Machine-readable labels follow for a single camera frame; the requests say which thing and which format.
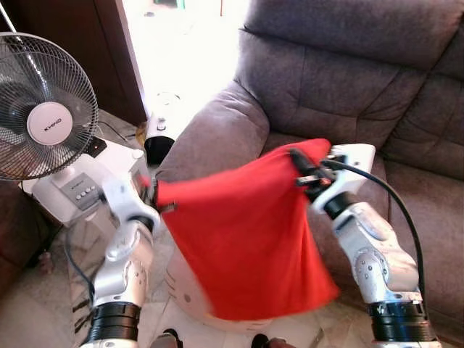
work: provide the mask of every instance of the sofa cushion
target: sofa cushion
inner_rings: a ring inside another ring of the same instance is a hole
[[[244,25],[297,44],[427,70],[463,11],[463,0],[252,0]]]
[[[333,144],[381,147],[425,72],[240,32],[236,80],[260,101],[270,127]]]
[[[434,72],[464,80],[464,19],[461,20],[459,30],[436,64]]]
[[[268,133],[259,103],[232,82],[195,115],[162,161],[157,178],[190,180],[245,165],[260,155]]]
[[[464,343],[464,183],[395,162],[388,182],[413,218],[423,250],[426,297],[439,333]],[[415,256],[407,223],[396,204],[390,222],[402,248]]]
[[[276,147],[291,143],[298,143],[299,141],[305,140],[307,139],[302,138],[301,136],[290,136],[289,134],[269,132],[268,139],[266,139],[261,155],[274,150]]]
[[[464,180],[463,82],[431,75],[382,151],[390,160]]]

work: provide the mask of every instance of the power cord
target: power cord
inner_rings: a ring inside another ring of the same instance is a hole
[[[79,266],[75,263],[73,256],[71,255],[71,229],[66,231],[66,237],[65,237],[65,254],[72,265],[72,268],[77,272],[77,274],[87,283],[87,289],[88,289],[88,298],[90,299],[90,302],[94,302],[94,295],[95,295],[95,288],[90,279],[87,277],[87,275],[84,274],[84,272],[79,268]]]
[[[364,170],[358,169],[356,167],[352,167],[351,165],[345,165],[342,162],[333,161],[332,159],[323,159],[320,161],[320,163],[333,170],[345,169],[345,170],[349,170],[350,172],[359,174],[377,183],[381,187],[383,187],[393,197],[393,199],[395,200],[395,202],[398,204],[399,208],[401,209],[401,212],[405,216],[407,225],[409,226],[409,229],[413,236],[415,253],[418,259],[419,290],[422,294],[424,308],[426,308],[426,287],[425,287],[425,279],[424,279],[424,273],[423,273],[423,256],[422,256],[421,242],[419,241],[419,235],[415,229],[413,219],[411,218],[410,213],[406,209],[405,203],[399,197],[398,193],[388,183],[386,183],[380,178],[377,178],[375,175],[365,172]]]
[[[111,129],[113,132],[115,132],[115,134],[116,134],[117,136],[119,136],[122,140],[124,140],[126,143],[129,144],[129,140],[128,140],[126,137],[122,136],[121,133],[119,133],[117,130],[115,130],[115,129],[113,128],[113,126],[110,125],[109,123],[106,123],[106,122],[100,121],[100,120],[97,121],[97,123],[101,123],[102,125],[106,125],[109,129]]]

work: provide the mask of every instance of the silver metal arm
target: silver metal arm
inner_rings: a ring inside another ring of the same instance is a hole
[[[371,145],[338,145],[328,158],[370,172],[374,154]],[[373,321],[373,347],[440,348],[422,305],[414,259],[399,246],[393,228],[355,198],[366,179],[311,163],[296,149],[290,156],[302,175],[297,185],[308,187],[311,208],[333,220],[333,232]]]
[[[377,348],[440,348],[422,308],[414,259],[393,228],[367,203],[350,205],[333,221],[333,232],[373,318],[374,336],[394,339],[395,330],[428,341],[374,341]]]
[[[81,348],[137,348],[138,321],[153,260],[153,231],[160,216],[138,197],[129,177],[103,184],[119,219],[96,274],[92,326]]]

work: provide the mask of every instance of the fan motor hub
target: fan motor hub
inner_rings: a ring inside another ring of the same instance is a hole
[[[73,116],[62,104],[47,101],[34,107],[28,116],[30,137],[42,145],[63,142],[73,129]]]

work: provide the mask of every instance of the red cloth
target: red cloth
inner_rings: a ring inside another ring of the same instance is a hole
[[[159,182],[157,205],[177,204],[162,216],[218,318],[273,318],[339,293],[310,233],[291,147],[319,162],[330,144],[303,141],[207,178]]]

